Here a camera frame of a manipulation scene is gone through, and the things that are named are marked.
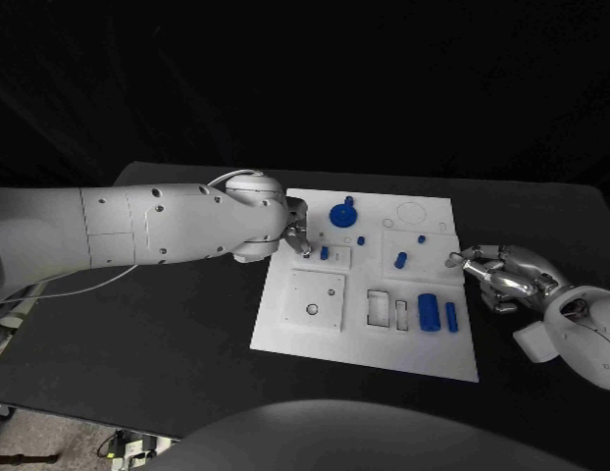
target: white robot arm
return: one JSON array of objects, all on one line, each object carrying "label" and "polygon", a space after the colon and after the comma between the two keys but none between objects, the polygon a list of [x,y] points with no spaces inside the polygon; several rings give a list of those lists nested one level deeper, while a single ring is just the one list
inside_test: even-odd
[{"label": "white robot arm", "polygon": [[306,204],[262,173],[206,184],[0,188],[0,303],[41,281],[102,267],[233,253],[262,260],[286,239],[309,253]]},{"label": "white robot arm", "polygon": [[[488,259],[484,264],[476,259]],[[559,355],[580,376],[610,390],[610,291],[573,286],[551,263],[514,245],[482,245],[453,252],[446,266],[478,278],[482,300],[494,313],[517,311],[511,300],[543,314],[514,333],[531,361]]]}]

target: table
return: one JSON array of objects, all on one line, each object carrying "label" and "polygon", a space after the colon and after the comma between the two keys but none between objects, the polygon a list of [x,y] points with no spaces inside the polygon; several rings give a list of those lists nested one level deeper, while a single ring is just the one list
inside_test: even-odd
[{"label": "table", "polygon": [[[116,184],[207,183],[224,168],[132,164]],[[610,212],[597,189],[557,183],[269,171],[285,187],[452,198],[462,247],[514,243],[577,284],[610,289]],[[47,292],[122,269],[83,272]],[[268,261],[232,256],[138,267],[106,287],[39,302],[0,359],[0,403],[181,438],[259,405],[340,398],[397,405],[610,469],[610,392],[561,359],[533,364],[466,283],[481,382],[471,384],[249,349]]]}]

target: white plastic board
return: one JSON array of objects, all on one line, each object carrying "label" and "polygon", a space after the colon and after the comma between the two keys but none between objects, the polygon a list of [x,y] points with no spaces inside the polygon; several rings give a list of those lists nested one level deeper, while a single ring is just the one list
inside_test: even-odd
[{"label": "white plastic board", "polygon": [[[308,203],[314,252],[305,259],[282,241],[270,257],[252,348],[478,382],[463,274],[443,266],[449,253],[461,251],[450,200],[295,188],[288,195]],[[357,222],[341,229],[329,212],[347,196]],[[407,253],[403,269],[394,266],[400,251]],[[438,297],[439,332],[420,330],[417,297],[427,292]],[[446,302],[456,305],[455,334],[446,328]]]}]

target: blue round part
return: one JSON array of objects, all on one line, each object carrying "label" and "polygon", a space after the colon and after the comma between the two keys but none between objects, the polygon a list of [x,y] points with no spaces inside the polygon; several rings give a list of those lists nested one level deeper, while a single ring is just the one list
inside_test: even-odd
[{"label": "blue round part", "polygon": [[394,261],[394,267],[402,270],[404,268],[406,263],[407,263],[407,252],[400,252],[397,255],[397,260]]},{"label": "blue round part", "polygon": [[436,332],[442,329],[436,296],[429,292],[419,296],[419,323],[420,329],[426,332]]},{"label": "blue round part", "polygon": [[357,222],[357,210],[353,208],[354,199],[348,196],[344,204],[331,209],[329,219],[337,228],[348,228]]},{"label": "blue round part", "polygon": [[456,305],[452,302],[445,304],[446,307],[446,323],[449,324],[449,332],[458,332]]}]

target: white cable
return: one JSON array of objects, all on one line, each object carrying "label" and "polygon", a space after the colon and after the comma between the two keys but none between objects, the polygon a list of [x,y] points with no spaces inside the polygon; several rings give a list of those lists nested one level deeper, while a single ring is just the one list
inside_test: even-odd
[{"label": "white cable", "polygon": [[90,291],[92,289],[102,288],[105,285],[108,285],[111,282],[118,280],[123,275],[132,272],[135,270],[136,265],[134,265],[123,273],[116,275],[111,280],[106,280],[103,283],[99,285],[95,285],[93,287],[79,289],[77,291],[69,291],[69,292],[62,292],[59,294],[43,294],[41,296],[27,296],[27,297],[15,297],[13,299],[5,299],[1,301],[1,304],[4,302],[17,302],[17,301],[26,301],[27,299],[43,299],[46,297],[60,297],[60,296],[69,296],[70,294],[80,294],[82,292]]},{"label": "white cable", "polygon": [[230,172],[229,174],[224,174],[221,177],[219,177],[207,186],[214,187],[220,182],[224,182],[227,179],[232,179],[232,177],[242,174],[253,174],[259,177],[265,175],[265,173],[259,172],[257,170],[236,170],[234,172]]}]

